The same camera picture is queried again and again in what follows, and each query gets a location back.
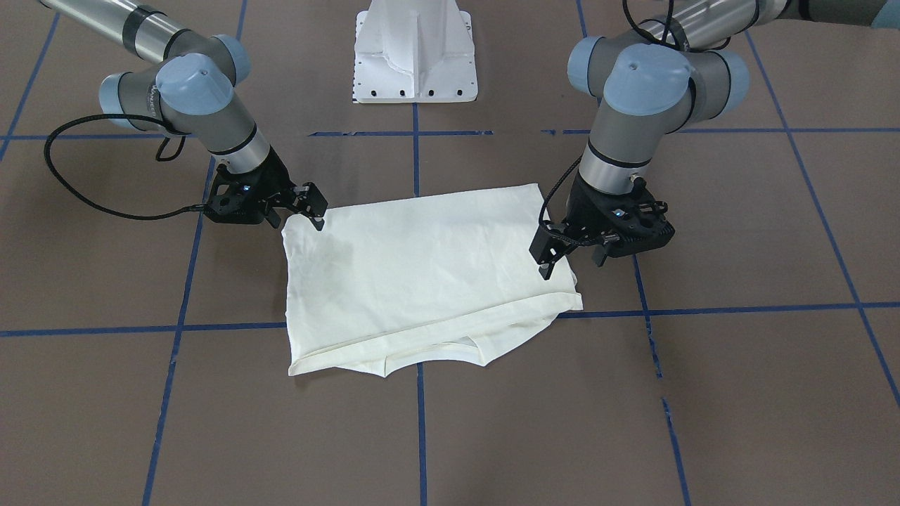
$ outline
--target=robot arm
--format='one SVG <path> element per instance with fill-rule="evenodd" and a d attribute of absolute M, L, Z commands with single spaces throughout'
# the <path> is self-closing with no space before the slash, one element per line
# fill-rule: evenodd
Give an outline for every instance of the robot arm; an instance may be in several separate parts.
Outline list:
<path fill-rule="evenodd" d="M 697 0 L 640 24 L 623 4 L 633 29 L 615 39 L 588 37 L 569 59 L 572 85 L 602 102 L 566 217 L 555 224 L 541 216 L 531 245 L 544 279 L 577 247 L 596 246 L 602 266 L 607 257 L 661 248 L 674 235 L 668 206 L 644 180 L 662 136 L 733 109 L 750 84 L 737 54 L 707 48 L 778 18 L 900 27 L 896 0 Z"/>
<path fill-rule="evenodd" d="M 313 183 L 297 186 L 258 129 L 234 86 L 250 70 L 243 46 L 227 35 L 210 38 L 165 14 L 128 0 L 42 0 L 155 65 L 107 77 L 100 86 L 104 113 L 162 121 L 115 119 L 140 131 L 194 134 L 216 161 L 216 177 L 203 213 L 212 221 L 273 227 L 275 208 L 310 218 L 321 230 L 328 202 Z"/>

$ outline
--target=blue tape line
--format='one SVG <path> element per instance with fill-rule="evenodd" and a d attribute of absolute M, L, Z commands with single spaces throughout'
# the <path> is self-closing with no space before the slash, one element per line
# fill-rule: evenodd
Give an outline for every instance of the blue tape line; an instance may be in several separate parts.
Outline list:
<path fill-rule="evenodd" d="M 879 309 L 879 308 L 897 308 L 900 307 L 900 302 L 890 302 L 890 303 L 862 303 L 862 307 L 866 309 Z"/>
<path fill-rule="evenodd" d="M 492 130 L 447 130 L 447 131 L 315 131 L 308 137 L 449 137 L 455 135 L 493 135 Z"/>
<path fill-rule="evenodd" d="M 799 133 L 896 133 L 900 128 L 876 127 L 876 128 L 791 128 L 792 132 Z"/>
<path fill-rule="evenodd" d="M 847 269 L 846 263 L 844 263 L 843 255 L 841 254 L 841 250 L 838 248 L 838 243 L 834 238 L 832 228 L 828 224 L 828 219 L 825 218 L 825 212 L 822 209 L 822 205 L 819 203 L 819 197 L 815 193 L 815 188 L 813 188 L 812 179 L 810 179 L 809 177 L 809 172 L 806 170 L 806 164 L 803 161 L 803 157 L 800 156 L 800 149 L 797 147 L 797 142 L 794 140 L 794 134 L 788 127 L 788 120 L 787 118 L 785 118 L 785 114 L 781 110 L 781 104 L 779 103 L 778 97 L 775 96 L 775 88 L 772 86 L 772 83 L 769 80 L 769 74 L 766 72 L 766 68 L 762 64 L 760 53 L 756 50 L 756 44 L 753 43 L 753 38 L 750 36 L 749 32 L 744 32 L 744 35 L 747 37 L 747 42 L 750 44 L 750 49 L 753 52 L 753 57 L 756 59 L 756 64 L 760 68 L 760 72 L 762 73 L 762 80 L 765 81 L 766 87 L 769 89 L 769 94 L 772 97 L 772 102 L 775 104 L 775 110 L 778 111 L 778 117 L 781 119 L 781 123 L 784 125 L 785 130 L 787 131 L 787 139 L 790 141 L 791 149 L 794 150 L 794 156 L 796 157 L 797 164 L 800 166 L 800 172 L 803 174 L 803 179 L 806 183 L 806 189 L 809 190 L 809 194 L 813 199 L 813 204 L 815 205 L 815 210 L 819 213 L 819 219 L 822 221 L 822 225 L 825 228 L 825 233 L 828 235 L 828 241 L 832 245 L 832 250 L 834 251 L 834 255 L 838 260 L 838 265 L 841 267 L 841 272 L 843 273 L 844 279 L 847 281 L 847 287 L 850 288 L 850 295 L 852 295 L 853 301 L 856 303 L 856 307 L 859 309 L 859 317 L 862 319 L 863 326 L 866 328 L 868 340 L 869 342 L 871 342 L 872 347 L 875 349 L 875 355 L 878 358 L 878 363 L 881 365 L 881 370 L 885 375 L 887 384 L 890 386 L 891 392 L 894 394 L 894 401 L 896 402 L 897 407 L 900 407 L 900 390 L 897 389 L 897 384 L 894 381 L 894 376 L 891 374 L 890 367 L 888 367 L 885 356 L 881 352 L 881 346 L 878 345 L 878 338 L 875 337 L 875 332 L 872 330 L 872 326 L 869 324 L 869 317 L 866 315 L 866 310 L 862 305 L 860 295 L 857 293 L 856 287 L 853 285 L 850 271 Z"/>
<path fill-rule="evenodd" d="M 244 16 L 247 15 L 247 0 L 240 3 L 240 15 L 238 16 L 238 31 L 235 32 L 234 38 L 240 41 L 240 36 L 244 34 Z"/>
<path fill-rule="evenodd" d="M 428 469 L 425 443 L 425 369 L 416 364 L 416 389 L 418 392 L 418 501 L 428 506 Z"/>
<path fill-rule="evenodd" d="M 419 196 L 419 104 L 412 105 L 412 194 Z"/>
<path fill-rule="evenodd" d="M 204 330 L 261 330 L 261 329 L 286 329 L 284 321 L 261 321 L 257 323 L 200 323 L 185 325 L 185 332 L 199 332 Z"/>
<path fill-rule="evenodd" d="M 22 98 L 19 99 L 19 105 L 15 108 L 13 122 L 9 124 L 9 130 L 6 131 L 6 139 L 3 141 L 3 145 L 0 146 L 0 161 L 2 161 L 3 157 L 6 155 L 6 148 L 9 147 L 9 137 L 13 135 L 13 132 L 15 131 L 15 125 L 19 123 L 19 118 L 22 117 L 22 111 L 25 108 L 25 102 L 28 101 L 28 95 L 32 92 L 34 81 L 38 78 L 38 72 L 41 71 L 41 65 L 43 65 L 44 63 L 44 57 L 47 56 L 47 50 L 50 48 L 50 43 L 53 41 L 53 34 L 56 33 L 57 24 L 59 24 L 59 13 L 53 15 L 53 23 L 50 24 L 50 29 L 49 31 L 47 31 L 47 39 L 44 40 L 44 46 L 40 49 L 38 61 L 34 63 L 34 68 L 31 70 L 31 76 L 28 77 L 28 84 L 25 85 L 25 91 L 22 92 Z"/>
<path fill-rule="evenodd" d="M 584 39 L 588 36 L 588 25 L 584 22 L 584 9 L 581 8 L 581 0 L 575 0 L 575 5 L 578 6 L 578 22 L 581 24 L 581 37 Z"/>
<path fill-rule="evenodd" d="M 783 128 L 686 128 L 676 133 L 784 133 Z"/>
<path fill-rule="evenodd" d="M 573 312 L 562 312 L 557 316 L 557 320 L 592 320 L 598 318 L 627 318 L 634 316 L 644 316 L 643 311 L 599 311 L 599 312 L 589 312 L 589 311 L 573 311 Z"/>
<path fill-rule="evenodd" d="M 696 309 L 654 309 L 652 316 L 683 316 L 689 314 L 736 314 L 744 312 L 804 312 L 856 309 L 855 303 L 797 304 L 780 306 L 710 307 Z"/>
<path fill-rule="evenodd" d="M 206 170 L 206 183 L 203 186 L 203 201 L 210 192 L 210 182 L 212 180 L 213 169 L 215 168 L 215 158 L 210 157 L 210 165 Z M 194 281 L 194 269 L 197 265 L 197 254 L 200 251 L 200 237 L 203 234 L 203 214 L 197 216 L 197 226 L 193 232 L 193 246 L 191 247 L 191 259 L 187 264 L 187 276 L 184 279 L 184 296 L 181 301 L 181 309 L 178 312 L 178 326 L 175 330 L 175 339 L 172 342 L 172 354 L 169 357 L 168 373 L 166 374 L 166 388 L 163 390 L 163 401 L 159 406 L 159 420 L 157 420 L 157 434 L 153 440 L 153 451 L 150 454 L 150 465 L 147 470 L 147 482 L 144 485 L 144 497 L 142 506 L 150 505 L 150 495 L 153 493 L 153 481 L 157 474 L 157 462 L 159 460 L 159 449 L 163 443 L 163 431 L 166 429 L 166 416 L 168 414 L 168 403 L 172 396 L 172 383 L 175 380 L 175 367 L 178 360 L 178 350 L 181 348 L 181 336 L 185 328 L 185 316 L 187 315 L 187 304 L 191 299 L 191 284 Z"/>
<path fill-rule="evenodd" d="M 308 137 L 411 137 L 411 131 L 315 131 Z"/>
<path fill-rule="evenodd" d="M 656 377 L 662 379 L 662 367 L 660 356 L 656 353 L 656 340 L 653 339 L 653 324 L 650 321 L 650 309 L 647 307 L 647 294 L 644 292 L 644 281 L 641 278 L 641 266 L 637 262 L 637 255 L 631 256 L 634 263 L 634 280 L 637 282 L 637 294 L 641 297 L 641 314 L 643 324 L 647 328 L 647 340 L 650 341 L 650 353 L 653 356 L 653 366 L 656 367 Z"/>
<path fill-rule="evenodd" d="M 417 131 L 418 135 L 438 137 L 438 136 L 454 136 L 454 135 L 493 135 L 493 130 L 432 130 Z"/>
<path fill-rule="evenodd" d="M 0 330 L 0 338 L 37 338 L 43 336 L 90 336 L 97 334 L 141 334 L 149 332 L 172 332 L 176 325 L 151 325 L 146 327 L 102 327 L 85 329 L 37 329 Z"/>
<path fill-rule="evenodd" d="M 669 441 L 672 444 L 672 452 L 675 454 L 675 466 L 678 468 L 678 479 L 681 482 L 681 497 L 684 506 L 690 506 L 690 492 L 688 492 L 688 479 L 684 475 L 684 463 L 681 461 L 681 449 L 678 444 L 678 436 L 675 435 L 675 425 L 672 423 L 672 413 L 669 402 L 662 397 L 662 409 L 666 413 L 666 425 L 669 426 Z"/>
<path fill-rule="evenodd" d="M 735 314 L 754 312 L 812 312 L 812 311 L 840 311 L 857 309 L 855 303 L 834 304 L 794 304 L 772 306 L 736 306 L 736 307 L 708 307 L 708 308 L 684 308 L 684 309 L 651 309 L 651 316 L 685 316 L 692 314 Z M 900 301 L 888 301 L 881 303 L 862 303 L 865 309 L 896 309 L 900 308 Z M 644 316 L 643 311 L 574 311 L 561 313 L 558 320 L 593 320 L 603 318 L 634 318 Z M 245 321 L 240 323 L 199 323 L 184 325 L 184 332 L 200 332 L 206 330 L 255 330 L 255 329 L 284 329 L 287 324 L 283 321 Z M 151 325 L 146 327 L 92 327 L 82 329 L 27 329 L 27 330 L 0 330 L 0 338 L 24 338 L 43 336 L 75 336 L 90 334 L 134 334 L 148 332 L 172 332 L 177 330 L 177 325 Z"/>

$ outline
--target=floor tile grid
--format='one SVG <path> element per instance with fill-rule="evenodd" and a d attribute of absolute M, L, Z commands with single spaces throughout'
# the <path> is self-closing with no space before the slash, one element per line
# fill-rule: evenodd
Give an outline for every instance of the floor tile grid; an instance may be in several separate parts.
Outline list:
<path fill-rule="evenodd" d="M 590 130 L 584 129 L 566 129 L 557 131 L 556 129 L 541 130 L 547 135 L 588 135 Z M 900 127 L 879 127 L 879 128 L 688 128 L 677 131 L 676 133 L 900 133 Z M 418 135 L 420 137 L 446 137 L 446 136 L 465 136 L 465 135 L 494 135 L 491 130 L 462 130 L 462 131 L 316 131 L 309 137 L 412 137 Z M 159 133 L 88 133 L 88 134 L 62 134 L 57 140 L 128 140 L 128 139 L 164 139 L 165 136 Z M 0 140 L 45 140 L 46 135 L 0 135 Z"/>
<path fill-rule="evenodd" d="M 412 108 L 412 194 L 419 198 L 419 104 Z M 416 364 L 418 403 L 418 503 L 428 506 L 428 459 L 425 425 L 425 365 Z"/>
<path fill-rule="evenodd" d="M 578 17 L 579 17 L 579 25 L 581 27 L 581 37 L 588 37 L 588 25 L 584 18 L 584 9 L 581 5 L 581 0 L 575 0 L 576 7 L 578 8 Z M 597 104 L 600 105 L 601 98 L 597 98 Z M 656 351 L 656 341 L 653 339 L 653 321 L 651 319 L 650 306 L 647 303 L 647 294 L 644 290 L 644 281 L 641 278 L 641 266 L 637 259 L 637 255 L 631 256 L 632 262 L 634 264 L 634 282 L 637 287 L 638 296 L 641 299 L 641 315 L 643 316 L 644 327 L 647 331 L 647 341 L 650 345 L 650 353 L 653 360 L 653 366 L 656 369 L 656 379 L 662 380 L 662 367 L 660 365 L 660 357 Z M 661 398 L 662 403 L 662 411 L 666 417 L 666 426 L 669 429 L 669 439 L 672 446 L 672 456 L 675 459 L 675 467 L 678 471 L 679 484 L 681 486 L 681 499 L 684 502 L 685 506 L 690 506 L 690 490 L 688 488 L 688 478 L 685 475 L 684 471 L 684 463 L 681 460 L 681 452 L 678 442 L 678 435 L 675 431 L 675 424 L 672 421 L 671 409 L 669 407 L 669 402 L 666 400 L 665 396 Z"/>
<path fill-rule="evenodd" d="M 863 309 L 897 309 L 900 301 L 861 303 Z M 856 303 L 834 304 L 798 304 L 780 306 L 736 306 L 736 307 L 708 307 L 689 309 L 651 309 L 650 316 L 683 316 L 690 314 L 736 314 L 746 312 L 817 312 L 857 309 Z M 603 319 L 603 318 L 631 318 L 644 316 L 643 311 L 599 311 L 599 312 L 565 312 L 557 318 L 560 320 L 571 319 Z M 255 329 L 285 329 L 284 321 L 247 321 L 243 323 L 195 323 L 182 326 L 183 332 L 201 332 L 205 330 L 255 330 Z M 92 334 L 140 334 L 152 332 L 172 332 L 176 325 L 155 325 L 143 327 L 91 327 L 71 329 L 27 329 L 27 330 L 0 330 L 1 338 L 39 338 L 49 336 L 85 336 Z"/>
<path fill-rule="evenodd" d="M 28 94 L 32 92 L 34 80 L 37 78 L 38 72 L 41 71 L 41 65 L 43 65 L 44 63 L 44 57 L 47 56 L 47 50 L 50 48 L 50 43 L 53 42 L 53 34 L 56 33 L 56 27 L 58 24 L 59 14 L 54 14 L 53 23 L 50 24 L 50 28 L 49 30 L 47 30 L 47 39 L 44 40 L 44 45 L 40 49 L 38 60 L 34 63 L 34 69 L 31 71 L 31 76 L 28 78 L 28 83 L 25 85 L 25 91 L 22 92 L 22 99 L 19 100 L 19 105 L 15 109 L 13 120 L 9 123 L 9 130 L 6 131 L 6 135 L 3 139 L 3 144 L 0 145 L 0 161 L 3 161 L 3 157 L 6 154 L 6 149 L 9 147 L 11 137 L 15 132 L 15 125 L 18 124 L 19 118 L 22 116 L 22 110 L 25 108 L 25 102 L 28 101 Z"/>
<path fill-rule="evenodd" d="M 890 386 L 891 392 L 894 394 L 894 401 L 896 402 L 897 407 L 900 407 L 900 391 L 897 390 L 897 384 L 894 380 L 894 376 L 891 374 L 891 370 L 887 364 L 887 361 L 885 360 L 884 353 L 882 353 L 881 351 L 881 346 L 878 344 L 878 337 L 876 337 L 875 331 L 872 329 L 872 326 L 869 323 L 869 317 L 866 315 L 866 308 L 860 300 L 860 295 L 857 293 L 856 287 L 853 284 L 853 280 L 850 276 L 850 271 L 847 270 L 847 265 L 844 263 L 841 249 L 838 247 L 838 243 L 834 238 L 834 234 L 832 233 L 832 228 L 828 224 L 828 218 L 825 216 L 822 205 L 819 203 L 819 198 L 816 195 L 813 182 L 806 170 L 806 164 L 803 161 L 803 156 L 800 154 L 800 149 L 794 140 L 794 133 L 788 125 L 788 120 L 785 117 L 784 112 L 781 110 L 781 104 L 779 102 L 778 96 L 775 93 L 775 88 L 769 79 L 769 74 L 766 72 L 766 67 L 762 62 L 760 53 L 756 50 L 756 45 L 753 43 L 753 37 L 750 35 L 750 32 L 745 32 L 744 35 L 747 38 L 747 42 L 750 44 L 750 49 L 753 52 L 753 57 L 756 59 L 756 64 L 760 67 L 762 78 L 766 83 L 766 87 L 769 89 L 769 94 L 772 97 L 772 103 L 775 104 L 775 109 L 776 111 L 778 111 L 778 117 L 781 119 L 781 124 L 784 125 L 785 133 L 787 134 L 787 140 L 790 142 L 791 148 L 794 150 L 794 156 L 796 157 L 796 162 L 800 168 L 800 171 L 803 173 L 803 178 L 806 182 L 806 188 L 809 190 L 809 194 L 813 199 L 815 209 L 819 213 L 819 218 L 822 221 L 822 226 L 825 228 L 825 233 L 828 235 L 828 240 L 832 244 L 834 255 L 837 257 L 838 264 L 841 266 L 841 271 L 843 272 L 844 279 L 847 281 L 847 286 L 848 288 L 850 288 L 850 294 L 853 297 L 853 301 L 855 303 L 857 311 L 859 311 L 859 316 L 862 319 L 862 324 L 866 328 L 866 333 L 868 334 L 868 339 L 872 344 L 872 348 L 875 350 L 878 363 L 881 365 L 881 370 L 885 375 L 887 384 Z"/>
<path fill-rule="evenodd" d="M 244 30 L 244 17 L 247 14 L 248 0 L 242 0 L 240 6 L 240 14 L 238 15 L 238 28 L 235 32 L 235 39 L 240 41 L 241 34 Z M 215 168 L 215 158 L 210 157 L 210 165 L 206 172 L 206 183 L 203 186 L 203 194 L 201 202 L 206 202 L 206 198 L 210 192 L 210 184 L 212 182 L 212 174 Z M 175 370 L 178 360 L 178 350 L 181 347 L 181 337 L 184 333 L 185 316 L 187 315 L 187 304 L 191 299 L 191 283 L 194 280 L 194 269 L 197 265 L 197 254 L 200 251 L 200 238 L 203 234 L 203 214 L 197 216 L 197 225 L 193 233 L 193 246 L 191 247 L 191 257 L 188 261 L 187 275 L 184 280 L 184 295 L 182 297 L 181 309 L 178 312 L 178 323 L 175 328 L 175 337 L 172 342 L 172 353 L 169 357 L 168 372 L 166 373 L 166 386 L 163 390 L 162 402 L 159 406 L 159 419 L 157 420 L 157 432 L 153 439 L 153 450 L 150 453 L 150 462 L 147 469 L 147 481 L 144 484 L 144 495 L 141 500 L 141 506 L 149 506 L 150 498 L 153 493 L 153 482 L 156 478 L 157 462 L 159 461 L 159 450 L 162 448 L 163 433 L 166 430 L 166 416 L 168 414 L 169 399 L 172 395 L 172 383 L 175 381 Z"/>

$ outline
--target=blue joint cap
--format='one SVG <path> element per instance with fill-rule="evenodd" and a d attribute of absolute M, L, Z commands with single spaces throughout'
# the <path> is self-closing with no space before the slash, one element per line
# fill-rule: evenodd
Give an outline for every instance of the blue joint cap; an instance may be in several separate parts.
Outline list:
<path fill-rule="evenodd" d="M 628 46 L 603 85 L 603 99 L 629 116 L 658 114 L 688 91 L 691 70 L 688 59 L 676 50 L 659 44 Z"/>
<path fill-rule="evenodd" d="M 127 72 L 121 72 L 120 74 L 112 74 L 111 76 L 107 76 L 106 79 L 104 79 L 100 84 L 100 109 L 103 110 L 103 113 L 124 113 L 124 111 L 122 110 L 122 101 L 119 100 L 119 81 L 122 80 L 122 76 L 124 76 L 125 74 L 127 74 Z M 130 128 L 132 130 L 138 129 L 128 120 L 110 120 L 110 122 L 123 128 Z"/>
<path fill-rule="evenodd" d="M 588 64 L 590 63 L 590 55 L 594 53 L 597 42 L 603 37 L 586 37 L 581 39 L 575 47 L 572 48 L 569 55 L 569 82 L 578 91 L 591 96 L 596 96 L 590 92 L 590 83 L 588 83 Z"/>
<path fill-rule="evenodd" d="M 230 35 L 213 35 L 212 37 L 224 44 L 225 49 L 227 49 L 228 53 L 231 55 L 231 61 L 234 62 L 234 72 L 236 76 L 234 84 L 236 85 L 246 79 L 247 76 L 250 75 L 250 57 L 247 54 L 247 50 L 244 49 L 244 45 Z"/>
<path fill-rule="evenodd" d="M 897 28 L 900 30 L 900 0 L 887 0 L 872 20 L 872 28 Z"/>
<path fill-rule="evenodd" d="M 747 96 L 747 92 L 750 91 L 750 70 L 743 62 L 743 58 L 735 52 L 725 50 L 714 50 L 713 52 L 722 57 L 728 66 L 728 73 L 731 75 L 728 101 L 725 102 L 725 108 L 720 112 L 720 114 L 724 114 L 740 105 Z"/>
<path fill-rule="evenodd" d="M 157 89 L 166 104 L 192 116 L 217 113 L 234 97 L 228 77 L 200 53 L 170 59 L 157 72 Z"/>

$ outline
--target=brown floor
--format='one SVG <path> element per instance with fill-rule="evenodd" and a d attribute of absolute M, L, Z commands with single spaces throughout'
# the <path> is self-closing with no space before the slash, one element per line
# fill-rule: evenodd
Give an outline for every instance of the brown floor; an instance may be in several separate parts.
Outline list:
<path fill-rule="evenodd" d="M 596 108 L 569 51 L 582 19 L 623 31 L 619 4 L 459 2 L 479 98 L 418 107 L 350 102 L 368 0 L 154 6 L 241 38 L 242 100 L 334 206 L 547 191 Z M 52 179 L 44 136 L 144 62 L 37 2 L 0 5 L 0 44 L 0 504 L 900 504 L 900 32 L 734 37 L 747 100 L 666 138 L 649 177 L 668 247 L 579 251 L 585 312 L 486 368 L 386 380 L 287 376 L 277 231 L 124 221 Z M 60 170 L 101 203 L 202 198 L 196 140 L 160 165 L 158 138 L 71 133 Z"/>

